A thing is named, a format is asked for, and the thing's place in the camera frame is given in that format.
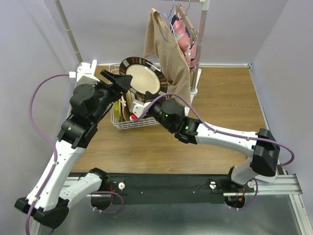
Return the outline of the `orange woven bamboo tray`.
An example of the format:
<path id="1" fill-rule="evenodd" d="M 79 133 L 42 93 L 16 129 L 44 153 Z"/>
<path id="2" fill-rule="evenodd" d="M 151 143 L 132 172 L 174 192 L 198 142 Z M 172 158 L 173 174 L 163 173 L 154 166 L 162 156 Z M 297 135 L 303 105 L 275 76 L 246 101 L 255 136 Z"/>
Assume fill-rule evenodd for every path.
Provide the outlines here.
<path id="1" fill-rule="evenodd" d="M 119 111 L 119 116 L 120 116 L 120 119 L 123 119 L 123 105 L 122 105 L 122 102 L 121 102 L 121 99 L 118 100 L 118 111 Z"/>

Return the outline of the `green polka dot plate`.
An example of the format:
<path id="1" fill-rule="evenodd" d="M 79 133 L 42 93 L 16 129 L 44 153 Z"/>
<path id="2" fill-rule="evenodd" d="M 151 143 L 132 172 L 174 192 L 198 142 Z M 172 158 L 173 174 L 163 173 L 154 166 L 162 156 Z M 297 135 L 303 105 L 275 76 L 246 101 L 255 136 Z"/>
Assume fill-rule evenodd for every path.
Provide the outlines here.
<path id="1" fill-rule="evenodd" d="M 118 101 L 113 103 L 113 115 L 115 118 L 120 118 L 119 102 Z"/>

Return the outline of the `bird pattern plate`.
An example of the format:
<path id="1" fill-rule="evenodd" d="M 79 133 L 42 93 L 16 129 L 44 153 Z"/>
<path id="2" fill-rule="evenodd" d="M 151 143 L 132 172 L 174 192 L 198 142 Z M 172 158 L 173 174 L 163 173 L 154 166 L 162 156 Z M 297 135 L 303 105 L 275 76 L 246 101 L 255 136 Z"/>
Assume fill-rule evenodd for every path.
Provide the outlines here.
<path id="1" fill-rule="evenodd" d="M 135 95 L 135 94 L 132 94 L 132 99 L 133 99 L 133 100 L 138 100 L 138 101 L 140 101 L 140 102 L 143 102 L 143 100 L 144 100 L 144 99 L 142 99 L 141 97 L 139 97 L 139 96 L 137 96 L 137 95 Z"/>
<path id="2" fill-rule="evenodd" d="M 126 94 L 123 95 L 123 97 L 124 97 L 125 101 L 127 102 Z M 127 111 L 128 111 L 129 118 L 130 118 L 131 113 L 130 113 L 130 107 L 128 107 L 128 104 L 127 104 Z"/>

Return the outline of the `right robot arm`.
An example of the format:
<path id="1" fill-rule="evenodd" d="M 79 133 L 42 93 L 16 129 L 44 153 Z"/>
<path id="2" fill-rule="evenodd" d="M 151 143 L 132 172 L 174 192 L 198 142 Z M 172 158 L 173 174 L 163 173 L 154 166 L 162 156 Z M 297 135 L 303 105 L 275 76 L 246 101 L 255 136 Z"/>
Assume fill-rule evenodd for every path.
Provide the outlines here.
<path id="1" fill-rule="evenodd" d="M 277 176 L 280 146 L 271 131 L 242 132 L 211 125 L 200 118 L 185 115 L 184 106 L 175 99 L 158 98 L 146 92 L 150 101 L 147 113 L 183 143 L 211 144 L 246 155 L 240 165 L 233 166 L 225 179 L 225 187 L 235 192 L 253 178 L 273 183 Z"/>

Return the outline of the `white clothes rack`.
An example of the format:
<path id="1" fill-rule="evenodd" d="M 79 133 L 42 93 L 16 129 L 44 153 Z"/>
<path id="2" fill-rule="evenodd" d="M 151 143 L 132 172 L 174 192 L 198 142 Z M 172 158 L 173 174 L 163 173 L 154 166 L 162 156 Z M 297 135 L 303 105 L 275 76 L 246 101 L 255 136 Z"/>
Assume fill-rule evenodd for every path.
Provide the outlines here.
<path id="1" fill-rule="evenodd" d="M 196 40 L 197 45 L 195 46 L 196 48 L 196 71 L 193 72 L 193 77 L 192 77 L 192 83 L 191 83 L 191 89 L 190 89 L 190 99 L 193 100 L 194 97 L 198 94 L 198 82 L 201 76 L 201 72 L 202 70 L 200 69 L 200 58 L 201 58 L 201 49 L 202 49 L 202 41 L 203 41 L 203 35 L 204 35 L 204 31 L 205 31 L 205 21 L 206 21 L 206 17 L 207 17 L 207 12 L 209 9 L 209 5 L 210 5 L 210 0 L 200 0 L 198 1 L 200 4 L 202 4 L 202 12 L 201 12 L 201 21 L 200 21 L 200 30 L 199 30 L 199 35 L 198 35 L 198 39 Z M 62 8 L 61 2 L 59 0 L 55 0 L 54 1 L 57 10 L 59 12 L 59 15 L 62 19 L 63 25 L 65 27 L 65 31 L 67 32 L 69 41 L 72 45 L 72 48 L 74 50 L 74 54 L 78 60 L 78 67 L 79 65 L 84 62 L 81 56 L 81 53 L 78 49 L 78 45 L 74 39 L 73 33 L 70 29 L 69 23 L 67 21 L 65 12 Z"/>

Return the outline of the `white leaf pattern plate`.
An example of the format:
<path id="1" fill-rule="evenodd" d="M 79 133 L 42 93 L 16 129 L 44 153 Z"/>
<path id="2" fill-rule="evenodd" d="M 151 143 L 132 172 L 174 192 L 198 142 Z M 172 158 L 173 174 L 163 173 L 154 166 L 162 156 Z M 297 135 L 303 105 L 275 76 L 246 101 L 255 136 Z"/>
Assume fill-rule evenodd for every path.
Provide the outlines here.
<path id="1" fill-rule="evenodd" d="M 128 107 L 130 107 L 132 105 L 133 100 L 135 100 L 135 95 L 132 92 L 128 91 L 126 93 L 126 98 Z"/>

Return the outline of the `pink patterned garment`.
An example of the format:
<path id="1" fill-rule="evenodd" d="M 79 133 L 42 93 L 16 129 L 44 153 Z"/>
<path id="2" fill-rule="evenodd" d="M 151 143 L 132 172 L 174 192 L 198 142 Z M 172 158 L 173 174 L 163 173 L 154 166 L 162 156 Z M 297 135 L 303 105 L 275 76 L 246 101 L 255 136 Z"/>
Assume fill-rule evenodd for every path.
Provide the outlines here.
<path id="1" fill-rule="evenodd" d="M 190 42 L 189 30 L 187 29 L 179 13 L 172 17 L 170 22 L 170 30 L 176 37 L 179 47 L 185 57 L 186 63 L 189 66 L 190 73 L 192 74 L 196 69 L 195 41 Z"/>

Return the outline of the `wooden clip hanger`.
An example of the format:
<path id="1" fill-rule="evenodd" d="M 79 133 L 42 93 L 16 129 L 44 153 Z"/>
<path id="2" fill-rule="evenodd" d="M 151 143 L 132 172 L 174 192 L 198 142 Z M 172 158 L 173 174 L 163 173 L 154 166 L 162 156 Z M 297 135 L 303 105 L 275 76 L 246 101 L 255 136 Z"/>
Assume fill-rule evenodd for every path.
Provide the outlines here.
<path id="1" fill-rule="evenodd" d="M 195 42 L 198 39 L 199 31 L 195 30 L 195 28 L 193 27 L 191 21 L 189 20 L 187 16 L 187 10 L 189 9 L 189 7 L 187 7 L 187 9 L 184 10 L 181 3 L 176 3 L 175 7 L 176 7 L 175 15 L 179 19 L 183 20 L 185 27 L 187 28 L 190 34 L 190 43 Z"/>

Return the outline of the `grey folded cloth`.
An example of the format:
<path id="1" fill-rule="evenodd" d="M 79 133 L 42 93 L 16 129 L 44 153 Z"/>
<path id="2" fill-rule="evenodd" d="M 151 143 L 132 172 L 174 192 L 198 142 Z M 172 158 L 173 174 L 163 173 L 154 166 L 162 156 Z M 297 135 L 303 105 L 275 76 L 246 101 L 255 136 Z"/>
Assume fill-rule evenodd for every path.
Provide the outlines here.
<path id="1" fill-rule="evenodd" d="M 276 177 L 277 177 L 276 175 L 275 176 L 271 176 L 271 177 L 259 176 L 259 180 L 272 184 L 272 183 L 275 182 Z"/>

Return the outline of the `black rimmed striped plate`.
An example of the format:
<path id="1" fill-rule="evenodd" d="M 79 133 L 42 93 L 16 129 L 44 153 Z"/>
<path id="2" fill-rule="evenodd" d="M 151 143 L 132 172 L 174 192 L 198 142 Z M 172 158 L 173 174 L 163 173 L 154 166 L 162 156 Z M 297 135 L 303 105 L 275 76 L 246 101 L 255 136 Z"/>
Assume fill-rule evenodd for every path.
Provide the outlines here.
<path id="1" fill-rule="evenodd" d="M 128 57 L 119 65 L 120 75 L 131 75 L 130 91 L 140 98 L 146 98 L 146 92 L 160 95 L 168 92 L 168 83 L 164 74 L 151 61 L 141 57 Z"/>

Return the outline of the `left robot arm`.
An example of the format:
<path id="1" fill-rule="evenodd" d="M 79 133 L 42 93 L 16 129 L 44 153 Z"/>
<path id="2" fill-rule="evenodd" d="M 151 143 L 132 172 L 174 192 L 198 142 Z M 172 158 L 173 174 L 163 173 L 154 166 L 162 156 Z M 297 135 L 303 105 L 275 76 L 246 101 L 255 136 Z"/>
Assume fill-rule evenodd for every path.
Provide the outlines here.
<path id="1" fill-rule="evenodd" d="M 69 209 L 88 194 L 116 195 L 109 182 L 108 173 L 94 168 L 69 188 L 62 187 L 78 158 L 97 132 L 98 123 L 131 88 L 131 75 L 118 75 L 102 70 L 100 74 L 109 84 L 94 77 L 68 74 L 75 80 L 70 98 L 70 113 L 62 123 L 56 141 L 43 134 L 31 121 L 34 129 L 51 144 L 53 155 L 40 180 L 24 198 L 15 202 L 15 208 L 26 214 L 25 232 L 30 234 L 30 220 L 52 230 L 58 228 L 68 215 Z"/>

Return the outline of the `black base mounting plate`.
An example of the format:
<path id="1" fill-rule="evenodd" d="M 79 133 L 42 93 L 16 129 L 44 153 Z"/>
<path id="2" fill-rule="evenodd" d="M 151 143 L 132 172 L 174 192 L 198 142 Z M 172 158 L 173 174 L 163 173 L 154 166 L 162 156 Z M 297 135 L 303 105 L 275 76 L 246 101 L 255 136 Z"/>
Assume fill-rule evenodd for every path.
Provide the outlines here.
<path id="1" fill-rule="evenodd" d="M 247 184 L 230 181 L 226 174 L 108 173 L 98 191 L 113 191 L 113 204 L 223 204 L 225 194 L 254 192 Z"/>

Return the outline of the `green yellow woven mat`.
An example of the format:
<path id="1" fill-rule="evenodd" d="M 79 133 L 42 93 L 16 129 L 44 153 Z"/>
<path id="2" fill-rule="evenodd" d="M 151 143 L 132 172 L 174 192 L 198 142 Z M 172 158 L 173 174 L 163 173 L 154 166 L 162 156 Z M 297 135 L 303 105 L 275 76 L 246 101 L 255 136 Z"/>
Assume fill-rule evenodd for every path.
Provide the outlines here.
<path id="1" fill-rule="evenodd" d="M 129 114 L 127 111 L 127 102 L 125 101 L 124 97 L 121 97 L 121 111 L 122 111 L 122 116 L 124 118 L 125 121 L 129 120 Z"/>

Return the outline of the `beige t-shirt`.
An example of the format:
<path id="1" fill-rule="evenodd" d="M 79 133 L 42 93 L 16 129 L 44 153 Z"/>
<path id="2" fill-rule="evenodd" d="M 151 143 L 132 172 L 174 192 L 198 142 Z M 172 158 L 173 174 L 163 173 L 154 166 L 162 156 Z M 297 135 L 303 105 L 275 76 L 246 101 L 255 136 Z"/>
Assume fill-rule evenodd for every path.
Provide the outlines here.
<path id="1" fill-rule="evenodd" d="M 155 54 L 168 83 L 168 92 L 191 103 L 189 66 L 178 41 L 159 12 L 152 8 L 146 27 L 144 57 Z"/>

